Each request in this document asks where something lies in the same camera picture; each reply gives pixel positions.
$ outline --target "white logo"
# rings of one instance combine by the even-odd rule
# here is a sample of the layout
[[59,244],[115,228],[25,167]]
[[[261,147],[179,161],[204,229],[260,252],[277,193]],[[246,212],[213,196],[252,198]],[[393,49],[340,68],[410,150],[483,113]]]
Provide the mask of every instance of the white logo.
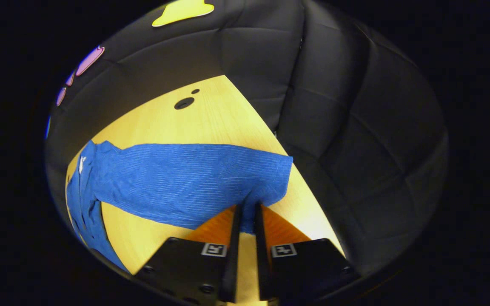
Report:
[[278,246],[272,246],[273,258],[296,255],[298,255],[298,253],[296,252],[293,244],[280,244]]
[[202,255],[226,257],[226,246],[224,244],[205,244]]
[[78,164],[78,174],[82,173],[82,163],[86,160],[86,156],[80,158],[80,163]]

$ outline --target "blue cloth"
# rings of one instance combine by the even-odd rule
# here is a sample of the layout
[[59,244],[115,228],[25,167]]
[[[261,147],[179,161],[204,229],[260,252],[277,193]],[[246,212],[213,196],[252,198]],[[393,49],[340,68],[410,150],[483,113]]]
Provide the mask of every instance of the blue cloth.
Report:
[[50,130],[50,119],[51,117],[48,117],[48,123],[46,124],[46,133],[45,133],[45,139],[48,138],[48,131]]
[[90,141],[68,184],[68,206],[78,232],[94,236],[85,239],[88,246],[120,266],[106,238],[100,201],[189,229],[243,202],[241,231],[253,233],[254,205],[262,200],[269,206],[285,196],[291,165],[292,157],[235,145],[143,144],[121,150]]

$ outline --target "screw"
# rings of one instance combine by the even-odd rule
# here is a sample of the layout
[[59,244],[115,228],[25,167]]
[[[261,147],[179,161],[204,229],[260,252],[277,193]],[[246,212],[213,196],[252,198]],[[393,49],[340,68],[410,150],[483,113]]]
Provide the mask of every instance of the screw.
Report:
[[202,291],[204,294],[210,294],[214,291],[214,287],[211,285],[202,285],[200,286],[200,291]]

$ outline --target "table surface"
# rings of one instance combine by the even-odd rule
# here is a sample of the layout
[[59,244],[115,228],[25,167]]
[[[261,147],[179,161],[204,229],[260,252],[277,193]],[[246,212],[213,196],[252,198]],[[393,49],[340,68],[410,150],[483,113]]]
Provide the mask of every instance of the table surface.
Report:
[[[188,107],[176,110],[175,103],[186,97],[195,100]],[[231,144],[287,155],[262,118],[224,75],[156,97],[109,124],[92,141],[109,141],[121,149],[144,143]],[[67,178],[74,173],[80,151],[68,165]],[[101,203],[101,209],[107,237],[132,274],[137,273],[165,239],[171,236],[184,238],[192,232],[131,215],[110,203]],[[294,164],[285,197],[270,209],[309,238],[328,238],[344,254],[319,203]],[[265,306],[266,302],[258,301],[258,294],[255,237],[242,232],[239,236],[236,302]]]

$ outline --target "chair backrest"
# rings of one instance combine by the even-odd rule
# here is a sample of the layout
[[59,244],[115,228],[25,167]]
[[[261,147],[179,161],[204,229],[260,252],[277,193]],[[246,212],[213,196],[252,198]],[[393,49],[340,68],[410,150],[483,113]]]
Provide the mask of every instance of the chair backrest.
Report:
[[447,130],[433,90],[397,47],[332,6],[303,4],[278,138],[348,259],[369,273],[410,246],[432,216]]

